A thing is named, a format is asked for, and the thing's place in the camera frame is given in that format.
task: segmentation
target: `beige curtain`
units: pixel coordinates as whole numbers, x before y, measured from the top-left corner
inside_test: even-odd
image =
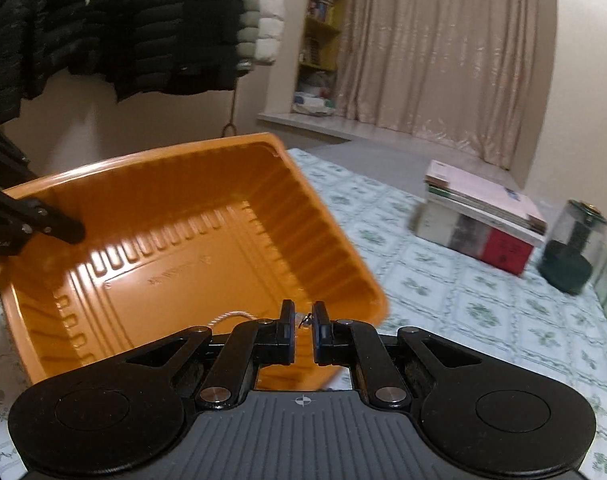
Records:
[[[349,0],[338,113],[509,168],[537,0]]]

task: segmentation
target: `crosshair symbol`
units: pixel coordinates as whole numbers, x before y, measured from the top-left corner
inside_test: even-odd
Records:
[[[314,402],[310,397],[306,397],[302,395],[301,397],[297,397],[294,402],[299,404],[299,406],[307,406],[309,403]]]

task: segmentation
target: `orange plastic bin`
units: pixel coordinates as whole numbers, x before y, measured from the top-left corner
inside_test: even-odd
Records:
[[[21,184],[86,226],[68,245],[36,234],[0,257],[0,294],[33,382],[193,325],[229,332],[243,316],[277,317],[326,302],[333,319],[378,324],[385,295],[326,207],[269,134],[136,153]],[[320,388],[312,362],[261,371],[260,388]]]

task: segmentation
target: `tablecloth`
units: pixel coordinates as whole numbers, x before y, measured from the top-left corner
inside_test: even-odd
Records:
[[[576,297],[552,288],[535,270],[521,277],[416,238],[421,200],[301,150],[290,150],[357,247],[390,301],[379,327],[395,334],[414,325],[564,382],[586,397],[597,436],[581,467],[607,479],[607,322],[591,288]],[[329,385],[349,388],[341,374]],[[0,306],[0,475],[25,471],[8,435],[8,411],[27,387]]]

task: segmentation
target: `puffer jacket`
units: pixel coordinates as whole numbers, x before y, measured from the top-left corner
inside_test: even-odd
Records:
[[[283,0],[243,0],[244,13],[237,35],[241,66],[271,65],[276,61],[283,36]]]
[[[241,11],[242,0],[90,0],[78,71],[105,75],[119,100],[232,90]]]
[[[86,0],[0,0],[0,124],[82,49]]]

